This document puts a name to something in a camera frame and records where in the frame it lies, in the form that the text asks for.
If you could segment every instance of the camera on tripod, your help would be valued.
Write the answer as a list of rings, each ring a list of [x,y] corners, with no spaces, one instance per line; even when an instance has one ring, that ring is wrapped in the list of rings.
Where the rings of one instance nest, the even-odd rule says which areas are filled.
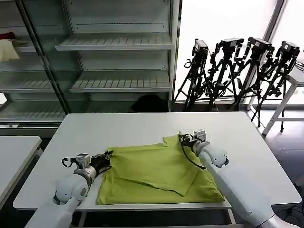
[[[195,58],[197,63],[202,59],[207,59],[208,46],[203,40],[195,39],[194,47],[192,49],[192,56]]]

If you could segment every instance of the white robotic arm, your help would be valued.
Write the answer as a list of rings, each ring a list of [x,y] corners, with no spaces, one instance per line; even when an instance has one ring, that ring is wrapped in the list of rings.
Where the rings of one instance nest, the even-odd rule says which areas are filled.
[[[242,219],[258,228],[299,228],[274,214],[269,197],[235,164],[229,165],[227,153],[208,142],[204,131],[195,132],[194,136],[182,135],[180,142],[204,161],[217,186]],[[77,164],[74,174],[57,184],[54,198],[37,209],[26,228],[68,228],[76,207],[87,196],[95,177],[111,167],[111,153],[96,155],[92,161],[88,154],[72,158],[71,164]]]
[[[281,220],[272,211],[270,198],[235,164],[229,165],[227,153],[206,140],[204,131],[183,135],[181,143],[204,161],[214,180],[237,214],[254,227],[298,228]]]
[[[37,209],[25,228],[69,228],[75,209],[87,196],[95,177],[111,168],[111,154],[105,152],[92,159],[88,154],[79,154],[70,159],[70,165],[65,163],[69,159],[64,158],[64,166],[76,163],[77,169],[57,183],[53,199]]]

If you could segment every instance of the shelf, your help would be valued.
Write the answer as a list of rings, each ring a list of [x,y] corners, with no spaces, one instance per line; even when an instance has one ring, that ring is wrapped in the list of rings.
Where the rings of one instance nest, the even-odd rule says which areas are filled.
[[[57,51],[93,50],[169,50],[167,33],[74,34],[56,46]]]
[[[67,88],[68,81],[61,82]],[[2,93],[53,93],[51,82],[44,72],[0,73],[0,92]]]
[[[36,52],[32,41],[28,41],[27,44],[15,47],[18,52]]]
[[[57,101],[18,101],[0,109],[0,121],[62,121],[65,117]]]
[[[87,113],[129,113],[134,101],[91,101]]]
[[[168,92],[166,71],[85,71],[76,80],[72,93]]]

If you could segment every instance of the cloth on shelf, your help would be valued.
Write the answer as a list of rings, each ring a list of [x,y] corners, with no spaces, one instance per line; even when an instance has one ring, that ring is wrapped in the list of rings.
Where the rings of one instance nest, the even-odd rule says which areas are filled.
[[[0,62],[6,62],[13,59],[19,59],[19,56],[8,39],[0,39]]]
[[[109,148],[112,168],[103,174],[97,205],[124,203],[222,202],[211,173],[189,162],[179,135],[164,143]],[[185,148],[195,163],[200,160]]]
[[[13,32],[0,34],[0,39],[16,39],[16,35]]]

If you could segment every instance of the glass cabinet door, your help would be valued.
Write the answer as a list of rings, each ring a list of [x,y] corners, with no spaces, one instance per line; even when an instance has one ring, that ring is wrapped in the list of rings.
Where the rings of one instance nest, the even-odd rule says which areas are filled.
[[[46,65],[59,88],[69,113],[83,113],[89,104],[87,94],[71,93],[70,88],[79,78],[81,64],[77,52],[58,52],[56,46],[71,33],[61,0],[24,0],[25,13],[36,33]]]
[[[0,1],[0,34],[2,53],[9,48],[0,59],[0,124],[62,121],[66,113],[14,1]]]
[[[178,0],[24,2],[72,113],[132,112],[141,96],[168,99]]]

